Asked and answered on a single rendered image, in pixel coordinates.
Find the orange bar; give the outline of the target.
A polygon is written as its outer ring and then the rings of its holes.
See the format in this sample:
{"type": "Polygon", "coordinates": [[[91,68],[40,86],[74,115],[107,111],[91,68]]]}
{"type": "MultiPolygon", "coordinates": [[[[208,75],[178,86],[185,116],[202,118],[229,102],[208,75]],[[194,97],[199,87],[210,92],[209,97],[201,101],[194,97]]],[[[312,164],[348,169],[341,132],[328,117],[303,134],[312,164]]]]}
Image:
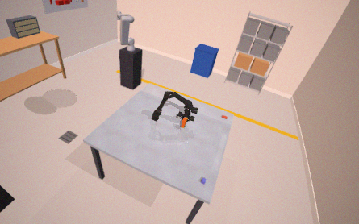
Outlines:
{"type": "Polygon", "coordinates": [[[181,127],[182,127],[182,128],[184,128],[184,126],[185,126],[185,124],[186,124],[187,119],[188,119],[188,118],[184,118],[184,119],[182,120],[182,125],[181,125],[181,127]]]}

